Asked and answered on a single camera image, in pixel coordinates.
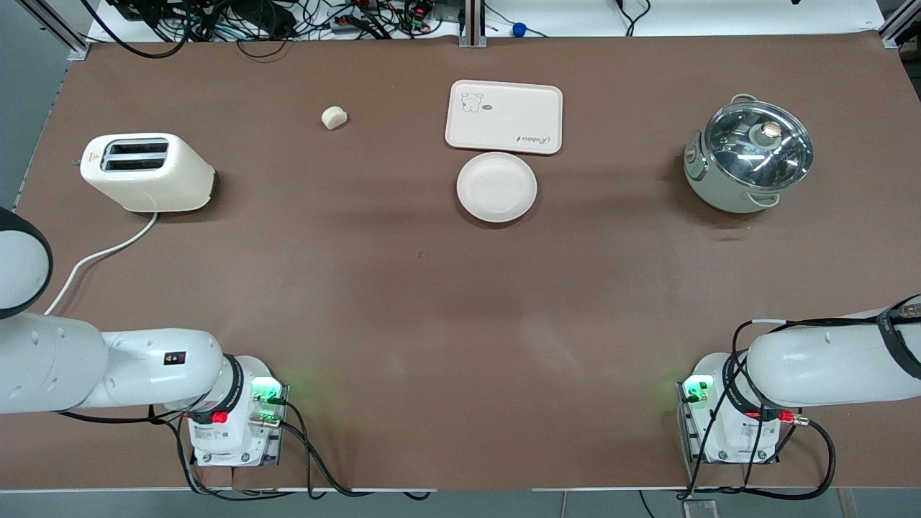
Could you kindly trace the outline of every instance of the brown table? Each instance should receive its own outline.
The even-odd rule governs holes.
[[[60,312],[103,330],[205,329],[265,360],[348,486],[679,487],[674,383],[727,350],[739,322],[918,291],[921,107],[873,33],[484,51],[323,42],[280,55],[258,64],[204,43],[149,61],[94,47],[67,75],[19,213],[55,253],[40,311],[75,261],[146,222],[80,179],[71,162],[87,141],[182,136],[220,171],[214,201],[93,265]],[[455,199],[476,154],[443,141],[460,78],[565,94],[563,149],[523,157],[540,193],[511,226],[477,224]],[[795,113],[816,152],[810,175],[755,216],[700,201],[680,162],[740,91]],[[351,118],[335,132],[320,124],[331,105]],[[921,486],[919,409],[811,409],[836,440],[835,484]],[[0,418],[0,435],[0,488],[183,485],[167,430],[21,415]],[[813,485],[823,456],[804,431],[753,481]],[[282,466],[235,470],[232,483],[302,487],[302,468],[291,441]],[[740,467],[701,482],[739,483]]]

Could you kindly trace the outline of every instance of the toaster power cord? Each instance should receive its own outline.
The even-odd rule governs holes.
[[[114,32],[112,32],[112,29],[110,29],[109,26],[106,25],[106,22],[102,21],[102,18],[99,17],[99,15],[96,13],[96,9],[94,9],[93,6],[89,4],[88,0],[80,0],[80,3],[83,4],[83,7],[86,8],[89,15],[92,16],[93,19],[96,20],[96,23],[98,23],[99,26],[102,27],[102,30],[105,30],[106,34],[111,36],[111,38],[115,40],[115,42],[118,43],[124,50],[132,54],[139,55],[141,57],[145,57],[149,59],[161,59],[164,57],[170,57],[174,53],[177,53],[179,49],[182,48],[182,45],[185,45],[185,42],[189,40],[189,36],[191,36],[192,34],[192,15],[191,15],[191,9],[189,8],[189,2],[187,0],[181,0],[181,1],[182,1],[182,9],[185,11],[185,31],[182,33],[182,38],[176,43],[176,45],[173,48],[169,49],[168,51],[164,53],[157,53],[157,54],[139,51],[135,49],[135,47],[132,47],[128,43],[125,43]]]
[[[67,292],[67,290],[70,288],[70,285],[74,282],[74,278],[76,278],[76,272],[77,272],[80,268],[82,268],[83,265],[85,265],[86,263],[88,263],[88,262],[90,262],[90,261],[92,261],[92,260],[94,260],[94,259],[99,259],[99,258],[102,257],[103,255],[108,255],[108,254],[113,253],[113,252],[118,252],[118,251],[121,250],[122,248],[125,248],[125,247],[127,247],[128,245],[130,245],[131,243],[133,243],[133,242],[135,242],[135,241],[141,239],[141,237],[142,237],[144,234],[147,234],[147,231],[150,230],[150,228],[154,226],[154,223],[157,222],[157,216],[159,216],[159,213],[158,213],[158,212],[155,212],[154,215],[150,217],[150,222],[147,223],[147,225],[146,225],[143,229],[141,229],[140,232],[136,233],[136,234],[135,234],[131,239],[129,239],[128,241],[125,241],[125,242],[123,242],[123,243],[121,243],[121,244],[116,244],[115,246],[113,246],[113,247],[111,247],[111,248],[107,248],[107,249],[105,249],[105,250],[102,250],[102,251],[93,253],[92,255],[88,255],[88,256],[84,257],[83,259],[80,259],[80,261],[77,262],[76,265],[74,265],[74,269],[72,269],[72,270],[70,271],[70,277],[68,277],[68,278],[67,278],[67,281],[64,282],[64,286],[61,288],[61,291],[58,293],[58,296],[54,298],[54,302],[52,302],[52,305],[51,305],[51,306],[48,306],[48,309],[45,310],[45,313],[44,313],[44,314],[52,314],[52,312],[54,311],[54,308],[56,308],[57,305],[58,305],[58,303],[61,302],[61,299],[64,298],[64,294],[65,294],[65,293]]]

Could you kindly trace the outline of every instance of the pot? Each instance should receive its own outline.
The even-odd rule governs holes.
[[[748,213],[780,203],[812,165],[812,142],[786,110],[739,94],[684,148],[684,176],[708,204]]]

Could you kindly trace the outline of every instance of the metal bracket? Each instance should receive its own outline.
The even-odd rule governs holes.
[[[486,46],[483,0],[464,0],[463,23],[458,39],[461,47],[477,49]]]
[[[71,29],[64,18],[49,6],[44,0],[16,0],[23,9],[29,11],[29,14],[52,34],[52,36],[61,42],[65,47],[70,49],[67,61],[83,61],[87,59],[89,45],[80,33]]]
[[[921,23],[921,0],[906,0],[898,9],[892,12],[885,23],[880,27],[882,44],[887,49],[898,48],[907,38],[901,38],[903,33],[911,30],[915,24]]]

